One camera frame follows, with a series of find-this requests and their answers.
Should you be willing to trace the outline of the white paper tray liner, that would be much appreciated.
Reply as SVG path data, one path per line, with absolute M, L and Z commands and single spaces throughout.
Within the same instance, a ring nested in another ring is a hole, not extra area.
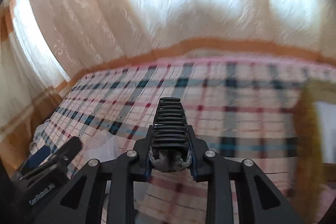
M 335 104 L 318 101 L 315 103 L 315 109 L 318 118 L 323 162 L 335 164 Z

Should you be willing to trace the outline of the gold metal tray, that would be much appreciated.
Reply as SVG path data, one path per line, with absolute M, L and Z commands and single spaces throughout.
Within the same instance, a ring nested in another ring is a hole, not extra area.
M 335 104 L 335 84 L 309 80 L 293 111 L 297 166 L 291 201 L 305 223 L 313 223 L 317 218 L 323 186 L 335 184 L 335 164 L 323 162 L 322 118 L 314 106 L 317 102 Z

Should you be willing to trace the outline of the translucent plastic box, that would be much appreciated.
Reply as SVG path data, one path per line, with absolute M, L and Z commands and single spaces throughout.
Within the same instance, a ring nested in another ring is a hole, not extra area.
M 120 155 L 117 137 L 107 130 L 96 133 L 83 147 L 83 157 L 86 161 L 97 159 L 106 162 L 117 159 Z

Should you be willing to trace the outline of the cream orange patterned curtain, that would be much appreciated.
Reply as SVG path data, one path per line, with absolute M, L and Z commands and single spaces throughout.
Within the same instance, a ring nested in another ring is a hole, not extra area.
M 195 52 L 335 63 L 335 0 L 1 0 L 1 162 L 82 75 Z

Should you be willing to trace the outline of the grey patterned cloth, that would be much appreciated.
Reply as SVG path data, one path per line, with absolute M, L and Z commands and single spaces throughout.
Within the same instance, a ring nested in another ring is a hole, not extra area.
M 48 119 L 36 128 L 33 135 L 33 139 L 29 144 L 30 155 L 35 154 L 38 151 L 38 149 L 42 148 L 44 145 L 52 149 L 54 144 L 52 142 L 51 135 L 52 135 L 52 126 L 50 124 L 50 120 Z

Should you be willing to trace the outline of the black hair clip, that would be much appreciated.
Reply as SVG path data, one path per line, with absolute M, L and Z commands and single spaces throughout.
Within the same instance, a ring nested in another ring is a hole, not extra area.
M 179 98 L 159 99 L 151 130 L 149 159 L 161 172 L 179 172 L 192 162 L 187 118 Z

